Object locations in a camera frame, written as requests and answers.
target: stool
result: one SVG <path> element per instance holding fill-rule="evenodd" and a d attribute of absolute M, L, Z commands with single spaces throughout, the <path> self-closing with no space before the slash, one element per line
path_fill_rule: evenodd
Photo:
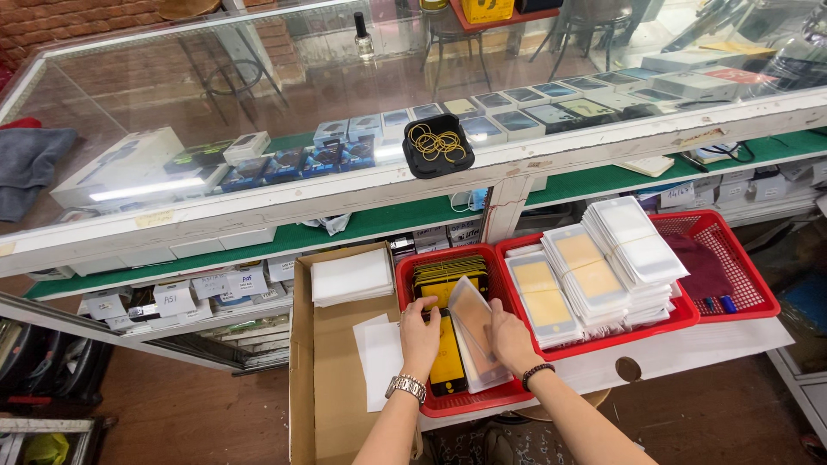
<path fill-rule="evenodd" d="M 557 73 L 557 69 L 560 67 L 560 63 L 566 53 L 566 46 L 568 45 L 571 34 L 580 34 L 583 32 L 589 34 L 586 40 L 586 52 L 583 55 L 584 57 L 588 57 L 592 36 L 595 32 L 604 32 L 604 36 L 600 39 L 600 42 L 606 49 L 606 71 L 610 71 L 609 66 L 611 64 L 611 48 L 614 31 L 623 28 L 630 22 L 632 18 L 632 3 L 630 0 L 579 0 L 577 2 L 567 3 L 566 5 L 567 8 L 562 19 L 562 22 L 566 24 L 565 31 L 562 33 L 558 32 L 561 21 L 555 21 L 554 27 L 548 32 L 528 62 L 534 61 L 537 54 L 540 53 L 540 50 L 546 45 L 546 42 L 551 36 L 557 36 L 556 43 L 559 44 L 559 39 L 561 38 L 559 36 L 562 34 L 563 45 L 560 50 L 560 56 L 557 57 L 552 74 L 548 77 L 548 80 L 551 81 L 554 79 L 554 75 Z"/>

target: blue product box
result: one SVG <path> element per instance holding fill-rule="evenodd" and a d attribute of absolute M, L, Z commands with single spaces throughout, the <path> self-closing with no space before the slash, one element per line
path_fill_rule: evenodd
<path fill-rule="evenodd" d="M 268 156 L 242 161 L 221 180 L 221 190 L 235 192 L 260 186 L 264 181 L 264 169 L 269 162 Z"/>
<path fill-rule="evenodd" d="M 318 125 L 316 134 L 313 135 L 313 144 L 318 148 L 324 148 L 326 143 L 336 141 L 347 142 L 347 120 L 328 121 Z"/>
<path fill-rule="evenodd" d="M 312 178 L 314 176 L 338 173 L 339 165 L 342 162 L 342 148 L 344 144 L 330 144 L 323 148 L 308 147 L 308 157 L 304 162 L 302 177 Z"/>
<path fill-rule="evenodd" d="M 307 156 L 308 151 L 304 147 L 277 151 L 264 170 L 264 182 L 274 184 L 302 179 Z"/>
<path fill-rule="evenodd" d="M 344 173 L 376 166 L 373 159 L 373 141 L 373 137 L 362 137 L 359 141 L 345 144 L 339 170 Z"/>
<path fill-rule="evenodd" d="M 378 113 L 351 118 L 347 127 L 347 140 L 355 142 L 365 136 L 382 137 L 382 120 Z"/>

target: cardboard box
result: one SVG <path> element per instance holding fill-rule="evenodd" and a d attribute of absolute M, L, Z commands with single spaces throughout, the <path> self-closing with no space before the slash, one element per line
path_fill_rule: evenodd
<path fill-rule="evenodd" d="M 289 365 L 289 459 L 293 465 L 352 463 L 379 417 L 379 412 L 367 413 L 365 377 L 353 325 L 381 314 L 399 321 L 396 294 L 315 309 L 310 266 L 382 247 L 385 243 L 377 242 L 296 261 Z"/>

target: handwritten label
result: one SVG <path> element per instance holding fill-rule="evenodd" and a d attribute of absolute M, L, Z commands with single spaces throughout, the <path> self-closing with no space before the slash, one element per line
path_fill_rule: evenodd
<path fill-rule="evenodd" d="M 172 215 L 175 213 L 174 209 L 164 210 L 161 212 L 147 213 L 135 217 L 135 224 L 139 228 L 150 228 L 160 224 L 169 223 L 172 221 Z"/>

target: green shelf mat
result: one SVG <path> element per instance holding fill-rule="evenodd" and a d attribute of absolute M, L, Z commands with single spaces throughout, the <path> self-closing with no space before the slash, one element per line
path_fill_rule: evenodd
<path fill-rule="evenodd" d="M 276 255 L 279 252 L 301 248 L 319 248 L 331 242 L 357 240 L 360 237 L 390 233 L 391 231 L 414 230 L 426 224 L 455 223 L 476 215 L 478 213 L 471 211 L 463 213 L 453 211 L 451 201 L 446 195 L 442 195 L 433 199 L 416 200 L 389 207 L 354 212 L 347 224 L 347 229 L 332 237 L 322 228 L 311 228 L 295 223 L 285 224 L 275 230 L 273 242 L 267 244 L 188 256 L 170 263 L 144 266 L 131 270 L 113 271 L 93 276 L 75 275 L 68 280 L 42 281 L 35 283 L 23 297 L 39 299 L 47 295 L 77 293 L 81 290 L 114 285 L 125 281 L 149 280 L 153 276 L 203 268 L 230 261 L 240 261 L 256 256 Z"/>
<path fill-rule="evenodd" d="M 747 169 L 754 163 L 784 161 L 785 158 L 790 156 L 827 150 L 827 137 L 810 131 L 798 131 L 779 136 L 752 139 L 747 141 L 747 145 L 755 153 L 755 161 L 752 163 L 738 163 L 734 160 L 716 161 L 706 165 L 710 170 L 709 174 L 701 173 L 677 155 L 670 155 L 671 158 L 675 159 L 675 165 L 657 178 L 641 175 L 614 165 L 551 175 L 548 176 L 546 189 L 529 194 L 525 205 L 528 207 L 536 204 L 546 204 L 609 190 L 633 188 L 636 185 L 668 184 L 670 180 L 685 176 L 696 175 L 700 178 L 713 175 L 718 170 L 739 166 Z M 741 150 L 740 153 L 746 155 L 744 150 Z"/>

